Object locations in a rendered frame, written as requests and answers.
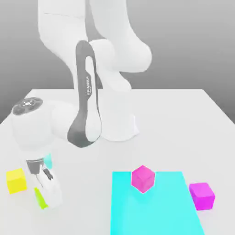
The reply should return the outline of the small yellow cube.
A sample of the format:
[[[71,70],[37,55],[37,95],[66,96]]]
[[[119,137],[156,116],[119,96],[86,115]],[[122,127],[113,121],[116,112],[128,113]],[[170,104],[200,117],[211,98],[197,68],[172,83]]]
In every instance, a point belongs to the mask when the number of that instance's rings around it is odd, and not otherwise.
[[[10,194],[27,189],[25,174],[22,168],[6,172],[7,187]]]

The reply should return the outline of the small cyan cube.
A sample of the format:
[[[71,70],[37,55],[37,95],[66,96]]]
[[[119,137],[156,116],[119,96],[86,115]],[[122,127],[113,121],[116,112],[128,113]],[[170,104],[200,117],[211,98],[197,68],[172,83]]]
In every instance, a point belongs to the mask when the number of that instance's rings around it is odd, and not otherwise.
[[[44,157],[44,164],[48,169],[52,169],[53,164],[52,164],[51,154],[48,154],[47,156]]]

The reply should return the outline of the small lime green cube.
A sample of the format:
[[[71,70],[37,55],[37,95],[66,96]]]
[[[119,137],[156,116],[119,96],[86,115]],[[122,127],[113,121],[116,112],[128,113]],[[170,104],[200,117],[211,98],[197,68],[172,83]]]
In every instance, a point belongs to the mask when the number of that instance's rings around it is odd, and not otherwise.
[[[48,207],[47,203],[45,202],[40,190],[38,188],[34,188],[34,193],[36,200],[38,202],[38,205],[40,206],[41,209],[45,209]]]

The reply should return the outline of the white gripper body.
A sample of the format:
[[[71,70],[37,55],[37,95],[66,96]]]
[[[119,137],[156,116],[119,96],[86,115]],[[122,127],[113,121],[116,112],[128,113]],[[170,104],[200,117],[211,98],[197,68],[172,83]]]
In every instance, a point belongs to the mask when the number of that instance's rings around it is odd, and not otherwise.
[[[46,204],[50,208],[60,206],[63,202],[62,190],[55,173],[51,169],[40,169],[36,179]]]

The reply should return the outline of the small pink cube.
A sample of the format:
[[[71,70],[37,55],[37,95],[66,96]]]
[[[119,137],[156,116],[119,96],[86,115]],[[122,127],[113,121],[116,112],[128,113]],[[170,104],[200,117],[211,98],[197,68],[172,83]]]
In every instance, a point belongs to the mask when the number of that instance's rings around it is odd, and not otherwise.
[[[146,193],[155,183],[155,172],[142,165],[131,173],[131,185],[141,193]]]

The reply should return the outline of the large cyan box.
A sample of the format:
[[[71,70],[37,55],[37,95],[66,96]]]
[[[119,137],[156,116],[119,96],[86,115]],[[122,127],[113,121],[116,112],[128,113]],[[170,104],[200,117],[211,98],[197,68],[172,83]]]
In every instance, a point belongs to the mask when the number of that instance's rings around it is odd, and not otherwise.
[[[204,235],[183,174],[156,172],[141,193],[131,172],[113,172],[110,235]]]

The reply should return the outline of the small purple cube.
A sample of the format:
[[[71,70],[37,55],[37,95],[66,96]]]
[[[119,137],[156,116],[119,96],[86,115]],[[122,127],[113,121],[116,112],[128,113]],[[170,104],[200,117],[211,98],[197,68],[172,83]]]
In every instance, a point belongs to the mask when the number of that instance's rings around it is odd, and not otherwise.
[[[189,191],[197,211],[211,210],[215,201],[215,194],[208,183],[189,184]]]

